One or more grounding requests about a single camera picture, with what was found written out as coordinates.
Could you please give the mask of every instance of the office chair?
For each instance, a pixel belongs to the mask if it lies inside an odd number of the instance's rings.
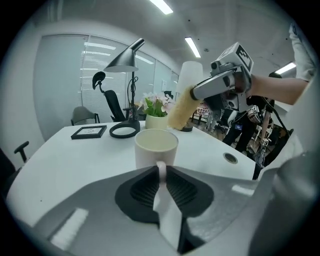
[[[106,98],[106,102],[108,102],[109,108],[113,114],[111,115],[111,118],[114,122],[123,122],[125,120],[129,119],[129,112],[132,109],[132,107],[125,107],[123,110],[125,111],[125,116],[122,113],[121,107],[119,105],[118,97],[116,93],[113,90],[107,90],[104,93],[104,96]]]
[[[109,105],[109,108],[113,114],[111,118],[114,122],[123,122],[129,119],[129,112],[135,106],[126,107],[123,110],[125,111],[125,116],[122,113],[121,107],[119,105],[118,97],[113,90],[102,90],[102,81],[105,79],[106,74],[102,71],[96,73],[92,78],[92,88],[95,90],[96,87],[99,85],[100,92],[105,96],[106,102]]]
[[[27,157],[25,154],[24,148],[29,145],[29,141],[26,141],[25,143],[18,146],[14,153],[20,153],[22,160],[24,163],[27,162]],[[3,166],[0,171],[0,192],[1,194],[6,198],[9,192],[9,189],[11,188],[11,185],[15,181],[15,178],[21,171],[21,167],[16,170],[15,166],[12,164],[12,162],[9,160],[9,158],[5,155],[5,153],[0,148],[0,162],[3,163]]]
[[[77,106],[74,108],[71,119],[72,126],[74,126],[75,123],[87,119],[94,119],[95,123],[98,122],[100,124],[99,115],[97,113],[92,113],[85,106]]]
[[[171,90],[165,90],[164,91],[164,95],[169,95],[170,96],[170,98],[173,100],[174,99],[174,96],[172,95],[172,91]]]
[[[219,121],[217,121],[217,125],[214,128],[218,128],[220,129],[222,132],[225,132],[226,130],[229,129],[229,124],[228,124],[228,119],[230,117],[230,115],[232,114],[232,110],[231,109],[225,109],[224,113],[221,117],[221,119]]]

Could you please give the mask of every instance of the white table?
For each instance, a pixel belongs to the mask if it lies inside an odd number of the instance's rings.
[[[80,126],[69,126],[52,136],[22,168],[7,196],[12,213],[34,226],[51,208],[81,187],[135,170],[134,137],[113,138],[107,123],[101,138],[71,140]],[[222,141],[193,128],[169,129],[179,139],[175,165],[225,177],[251,180],[255,162]],[[225,160],[234,155],[238,163]]]

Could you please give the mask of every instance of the pink flower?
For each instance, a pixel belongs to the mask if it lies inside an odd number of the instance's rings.
[[[161,101],[163,105],[167,103],[168,98],[166,97],[164,92],[158,93],[155,97],[157,98],[157,100]]]
[[[143,99],[148,98],[152,103],[156,103],[156,95],[153,92],[144,93]]]
[[[140,100],[140,104],[137,110],[139,110],[143,106],[143,109],[146,110],[148,108],[147,103],[146,103],[146,98],[143,98]]]
[[[167,104],[161,107],[161,111],[166,112],[168,114],[173,107],[174,107],[174,104],[171,102],[168,102]]]

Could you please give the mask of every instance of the ceiling light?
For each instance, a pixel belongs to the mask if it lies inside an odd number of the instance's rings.
[[[188,45],[190,46],[191,50],[193,51],[194,55],[197,57],[197,58],[201,58],[200,56],[200,53],[198,52],[198,49],[194,43],[194,41],[192,40],[191,37],[186,37],[185,38],[186,42],[188,43]]]
[[[165,3],[164,0],[149,0],[153,3],[156,7],[158,7],[164,14],[172,14],[173,11],[171,8]]]
[[[277,74],[281,75],[284,72],[287,72],[288,70],[291,70],[296,67],[296,64],[293,62],[290,62],[289,64],[285,65],[284,67],[280,68],[276,71]]]
[[[115,50],[116,47],[105,45],[105,44],[100,44],[100,43],[93,43],[93,42],[85,42],[85,46],[93,46],[93,47],[100,47],[100,48],[106,48],[110,50]]]
[[[139,59],[139,60],[142,60],[142,61],[148,63],[148,64],[154,64],[154,63],[151,62],[150,60],[147,60],[146,58],[141,57],[141,56],[139,56],[139,55],[135,55],[135,57],[136,57],[137,59]]]
[[[87,54],[99,54],[99,55],[106,55],[106,56],[110,56],[109,53],[104,53],[104,52],[96,52],[96,51],[84,51],[84,53],[87,53]]]

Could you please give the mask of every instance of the hand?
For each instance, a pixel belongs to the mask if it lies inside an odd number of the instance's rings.
[[[243,77],[242,72],[235,72],[233,74],[234,76],[234,81],[235,81],[235,90],[237,93],[243,93],[246,90],[246,84],[245,84],[245,79]],[[250,97],[253,94],[254,88],[255,88],[255,77],[254,75],[251,75],[250,82],[251,82],[251,88],[245,92],[246,97]]]

